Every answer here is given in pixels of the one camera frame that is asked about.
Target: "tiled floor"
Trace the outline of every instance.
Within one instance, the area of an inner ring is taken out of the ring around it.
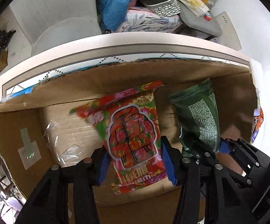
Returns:
[[[9,7],[7,7],[0,16],[0,29],[5,29],[7,32],[10,30],[16,30],[16,33],[13,35],[8,45],[8,66],[4,68],[1,72],[2,74],[13,66],[29,58],[31,56],[32,46],[19,27],[16,18]]]

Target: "snack bag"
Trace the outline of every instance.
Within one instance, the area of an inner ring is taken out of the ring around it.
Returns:
[[[117,172],[112,183],[122,194],[166,177],[153,91],[160,81],[108,95],[74,108],[98,131]]]

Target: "green tape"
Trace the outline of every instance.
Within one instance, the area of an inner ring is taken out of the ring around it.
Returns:
[[[21,137],[23,140],[23,144],[25,146],[25,151],[27,154],[27,159],[30,159],[34,156],[34,150],[30,141],[30,137],[28,134],[27,128],[21,129]]]

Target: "blue gripper pad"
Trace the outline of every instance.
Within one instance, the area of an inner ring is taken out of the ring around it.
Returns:
[[[111,162],[111,158],[108,155],[107,152],[105,152],[103,159],[100,164],[100,169],[99,169],[99,176],[98,176],[98,184],[101,185],[105,180],[108,172],[108,168]]]
[[[166,171],[166,174],[167,174],[169,181],[172,182],[172,184],[174,186],[176,186],[177,178],[175,175],[174,164],[173,164],[173,161],[169,155],[169,152],[167,150],[167,147],[166,147],[164,141],[168,141],[168,139],[166,137],[161,137],[162,161],[163,161],[165,171]]]

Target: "chair seat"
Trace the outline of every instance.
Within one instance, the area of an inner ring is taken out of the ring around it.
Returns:
[[[179,5],[181,8],[181,13],[179,14],[179,16],[187,26],[207,33],[209,35],[213,35],[215,37],[218,37],[222,34],[222,30],[211,12],[209,13],[212,19],[210,21],[207,21],[203,17],[197,17],[183,3],[179,2]]]
[[[61,44],[100,34],[102,33],[96,18],[68,18],[49,27],[40,35],[32,47],[31,56]]]

